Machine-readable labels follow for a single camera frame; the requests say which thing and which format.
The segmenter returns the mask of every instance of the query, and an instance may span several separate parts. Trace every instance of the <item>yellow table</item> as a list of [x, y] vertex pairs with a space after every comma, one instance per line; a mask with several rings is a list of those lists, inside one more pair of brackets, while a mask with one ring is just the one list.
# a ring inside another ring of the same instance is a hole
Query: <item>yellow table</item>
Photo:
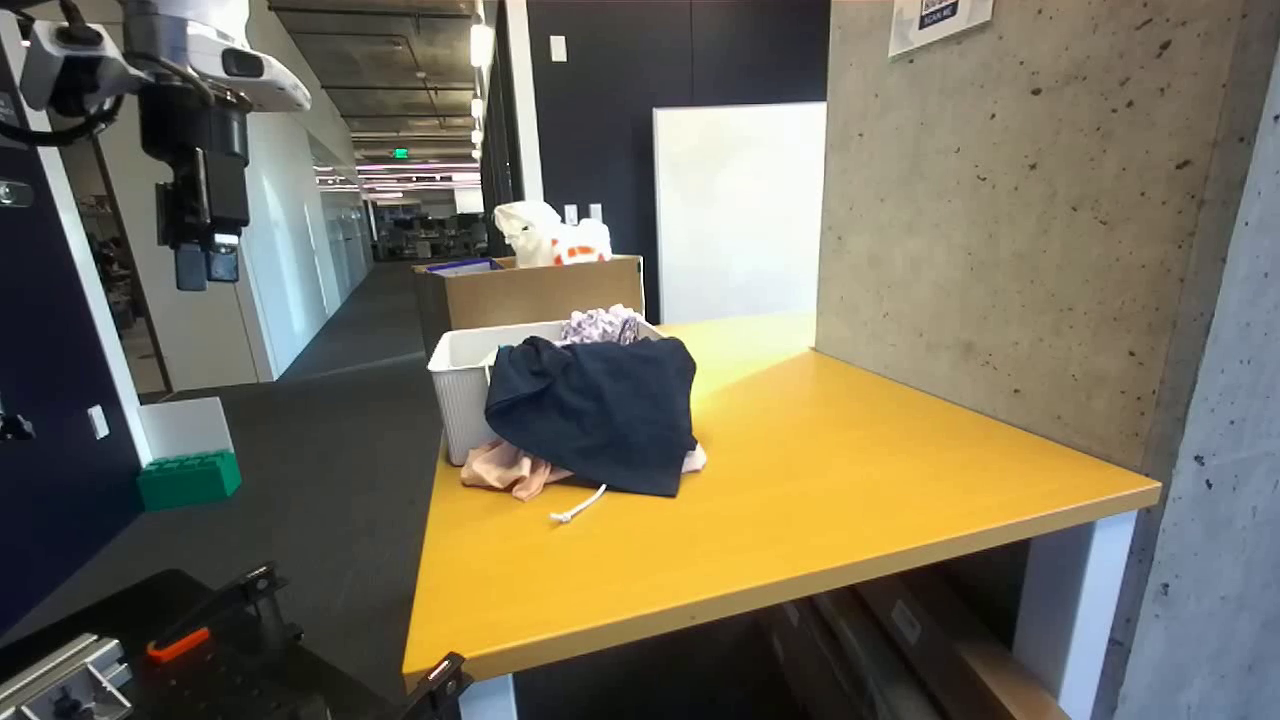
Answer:
[[[691, 407], [707, 450], [707, 469], [686, 480], [682, 501], [603, 498], [556, 530], [549, 513], [588, 490], [549, 490], [519, 505], [461, 490], [456, 469], [436, 466], [410, 681], [445, 654], [461, 654], [481, 681], [539, 668], [1134, 515], [1161, 498], [1135, 471], [807, 351], [791, 326], [704, 326], [682, 338], [699, 360]], [[1112, 543], [1116, 534], [1129, 551], [1134, 522], [1109, 534]]]

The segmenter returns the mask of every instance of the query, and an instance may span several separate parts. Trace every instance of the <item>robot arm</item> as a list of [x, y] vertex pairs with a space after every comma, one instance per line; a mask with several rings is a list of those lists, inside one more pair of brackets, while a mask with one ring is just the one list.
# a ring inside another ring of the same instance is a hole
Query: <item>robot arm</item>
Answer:
[[245, 41], [249, 0], [122, 0], [125, 52], [100, 26], [59, 0], [64, 26], [23, 18], [21, 94], [33, 108], [80, 122], [64, 132], [6, 136], [64, 146], [115, 122], [139, 98], [139, 146], [173, 170], [160, 184], [160, 245], [178, 254], [178, 290], [240, 279], [249, 227], [249, 111], [313, 108], [309, 90]]

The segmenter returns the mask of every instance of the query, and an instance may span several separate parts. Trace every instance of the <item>table leg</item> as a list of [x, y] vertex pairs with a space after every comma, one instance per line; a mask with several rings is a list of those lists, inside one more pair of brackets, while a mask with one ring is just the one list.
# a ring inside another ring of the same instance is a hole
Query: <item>table leg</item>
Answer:
[[1134, 534], [1135, 513], [1119, 513], [1027, 551], [1013, 654], [1074, 720], [1102, 696]]
[[492, 675], [461, 696], [466, 720], [519, 720], [515, 675]]

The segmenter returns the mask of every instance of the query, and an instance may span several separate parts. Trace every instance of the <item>white box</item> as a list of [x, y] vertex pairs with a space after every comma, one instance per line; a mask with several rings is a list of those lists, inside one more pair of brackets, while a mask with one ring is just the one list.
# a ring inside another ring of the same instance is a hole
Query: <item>white box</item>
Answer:
[[489, 372], [498, 350], [519, 345], [525, 338], [561, 338], [569, 322], [546, 326], [492, 326], [492, 330], [461, 330], [445, 333], [433, 350], [428, 372], [436, 384], [436, 407], [445, 422], [445, 457], [450, 466], [466, 466], [470, 450], [492, 440], [483, 422]]

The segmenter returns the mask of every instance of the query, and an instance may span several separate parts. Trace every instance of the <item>dark floor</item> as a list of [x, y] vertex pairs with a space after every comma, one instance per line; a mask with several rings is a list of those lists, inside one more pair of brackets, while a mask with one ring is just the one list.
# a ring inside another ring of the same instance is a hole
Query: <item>dark floor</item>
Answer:
[[[205, 585], [277, 560], [304, 639], [399, 693], [428, 460], [441, 416], [417, 375], [411, 272], [375, 270], [280, 384], [223, 393], [245, 494], [219, 509], [153, 513], [53, 591], [33, 631], [155, 569]], [[519, 675], [525, 716], [795, 716], [756, 631], [704, 629]]]

